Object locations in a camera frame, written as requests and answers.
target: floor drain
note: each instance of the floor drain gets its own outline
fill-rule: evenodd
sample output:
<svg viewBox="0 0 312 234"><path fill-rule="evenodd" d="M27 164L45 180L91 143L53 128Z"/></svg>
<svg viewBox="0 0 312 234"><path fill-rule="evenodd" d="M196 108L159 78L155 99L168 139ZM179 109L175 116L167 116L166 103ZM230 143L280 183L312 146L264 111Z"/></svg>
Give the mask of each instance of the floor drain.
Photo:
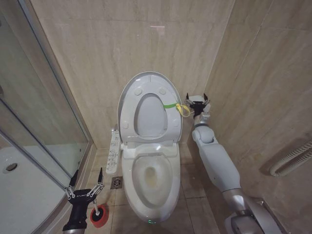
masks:
<svg viewBox="0 0 312 234"><path fill-rule="evenodd" d="M14 169L16 169L18 167L18 164L17 163L12 163L10 164L9 166L7 166L5 169L8 171L8 172L11 172L13 171Z"/></svg>
<svg viewBox="0 0 312 234"><path fill-rule="evenodd" d="M121 188L122 188L122 176L113 177L111 189L121 189Z"/></svg>

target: bidet control panel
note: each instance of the bidet control panel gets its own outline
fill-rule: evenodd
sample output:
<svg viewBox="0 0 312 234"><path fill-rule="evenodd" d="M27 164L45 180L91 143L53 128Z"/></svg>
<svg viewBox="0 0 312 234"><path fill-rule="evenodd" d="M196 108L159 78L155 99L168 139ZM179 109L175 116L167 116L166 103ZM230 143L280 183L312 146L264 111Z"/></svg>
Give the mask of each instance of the bidet control panel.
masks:
<svg viewBox="0 0 312 234"><path fill-rule="evenodd" d="M111 146L109 148L109 154L106 164L106 173L115 174L118 168L118 160L120 153L120 137L119 131L112 131Z"/></svg>

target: flexible hose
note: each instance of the flexible hose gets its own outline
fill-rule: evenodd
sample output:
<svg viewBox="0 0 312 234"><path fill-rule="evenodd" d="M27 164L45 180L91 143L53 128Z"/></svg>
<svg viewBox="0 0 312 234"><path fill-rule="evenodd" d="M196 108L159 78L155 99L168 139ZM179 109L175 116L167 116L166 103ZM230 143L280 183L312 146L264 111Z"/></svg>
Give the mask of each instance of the flexible hose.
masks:
<svg viewBox="0 0 312 234"><path fill-rule="evenodd" d="M276 162L270 168L270 174L273 176L285 176L289 172L292 172L294 169L312 158L312 150L309 151L309 149L312 149L312 139ZM287 167L280 170L281 167L292 159L294 159L294 162L291 162Z"/></svg>

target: green tape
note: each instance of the green tape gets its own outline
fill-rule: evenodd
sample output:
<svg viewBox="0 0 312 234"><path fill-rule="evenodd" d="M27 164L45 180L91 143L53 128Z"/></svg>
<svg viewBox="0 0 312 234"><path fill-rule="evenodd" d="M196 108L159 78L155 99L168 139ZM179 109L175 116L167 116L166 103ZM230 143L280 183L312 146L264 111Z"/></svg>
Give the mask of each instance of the green tape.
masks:
<svg viewBox="0 0 312 234"><path fill-rule="evenodd" d="M169 108L173 108L173 107L176 107L176 103L170 104L170 105L164 105L165 109L169 109Z"/></svg>

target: toilet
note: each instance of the toilet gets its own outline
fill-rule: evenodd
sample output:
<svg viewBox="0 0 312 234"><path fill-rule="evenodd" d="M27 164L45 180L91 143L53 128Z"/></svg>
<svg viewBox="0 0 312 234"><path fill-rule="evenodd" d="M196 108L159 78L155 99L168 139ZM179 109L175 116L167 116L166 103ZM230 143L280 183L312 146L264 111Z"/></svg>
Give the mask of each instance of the toilet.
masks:
<svg viewBox="0 0 312 234"><path fill-rule="evenodd" d="M174 85L162 74L143 72L126 85L118 104L122 142L122 175L126 197L145 222L166 220L173 212L180 188L182 117Z"/></svg>

